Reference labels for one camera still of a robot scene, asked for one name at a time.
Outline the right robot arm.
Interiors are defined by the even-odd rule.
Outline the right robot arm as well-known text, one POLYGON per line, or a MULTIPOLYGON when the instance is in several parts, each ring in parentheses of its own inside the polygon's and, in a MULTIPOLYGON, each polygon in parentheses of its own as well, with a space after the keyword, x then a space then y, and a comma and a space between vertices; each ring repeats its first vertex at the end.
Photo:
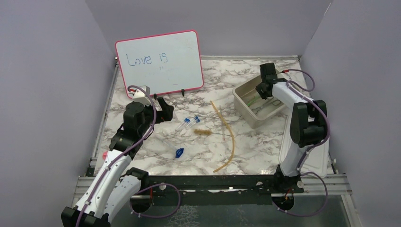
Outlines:
POLYGON ((323 100, 314 100, 304 94, 312 88, 302 87, 292 79, 279 78, 274 63, 261 64, 260 76, 262 81, 256 86, 260 97, 274 97, 292 112, 289 128, 292 144, 273 179, 276 191, 287 192, 300 180, 301 168, 309 153, 329 139, 327 106, 323 100))

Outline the metal crucible tongs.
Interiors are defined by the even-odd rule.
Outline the metal crucible tongs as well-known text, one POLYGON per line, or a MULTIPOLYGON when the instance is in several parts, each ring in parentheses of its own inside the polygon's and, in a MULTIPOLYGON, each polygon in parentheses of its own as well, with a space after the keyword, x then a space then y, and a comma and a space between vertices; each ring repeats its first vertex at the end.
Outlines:
POLYGON ((265 103, 260 103, 255 105, 254 107, 251 108, 252 112, 256 115, 258 114, 266 114, 274 111, 281 105, 281 102, 278 100, 270 100, 265 103))

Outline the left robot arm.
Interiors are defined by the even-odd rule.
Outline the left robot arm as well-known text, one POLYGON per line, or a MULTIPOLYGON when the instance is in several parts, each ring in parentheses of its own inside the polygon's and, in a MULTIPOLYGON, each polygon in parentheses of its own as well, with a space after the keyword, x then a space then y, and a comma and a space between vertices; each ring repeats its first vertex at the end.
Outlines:
POLYGON ((156 110, 152 100, 133 101, 125 107, 123 123, 112 137, 109 151, 95 179, 72 208, 61 213, 65 227, 109 227, 134 194, 148 190, 148 173, 134 168, 132 174, 123 171, 132 162, 152 133, 155 124, 171 121, 174 107, 161 97, 157 98, 161 110, 156 110))

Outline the green handled tool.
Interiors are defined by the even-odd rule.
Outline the green handled tool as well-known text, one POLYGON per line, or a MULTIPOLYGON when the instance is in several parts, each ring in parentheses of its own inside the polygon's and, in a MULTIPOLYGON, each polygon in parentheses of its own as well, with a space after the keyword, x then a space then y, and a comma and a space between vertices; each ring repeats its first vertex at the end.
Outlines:
POLYGON ((260 96, 255 96, 253 97, 246 105, 247 106, 251 106, 253 103, 255 103, 256 101, 258 101, 261 97, 260 96))

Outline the test tube brush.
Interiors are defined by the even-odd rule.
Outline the test tube brush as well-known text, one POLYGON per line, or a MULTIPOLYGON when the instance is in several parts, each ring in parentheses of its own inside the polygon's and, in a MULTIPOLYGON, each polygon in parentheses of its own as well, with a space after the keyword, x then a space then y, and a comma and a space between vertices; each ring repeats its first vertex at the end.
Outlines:
POLYGON ((222 135, 222 136, 230 136, 228 134, 213 132, 212 130, 204 130, 204 129, 194 129, 193 132, 197 135, 205 135, 205 136, 209 136, 209 135, 213 135, 213 134, 222 135))

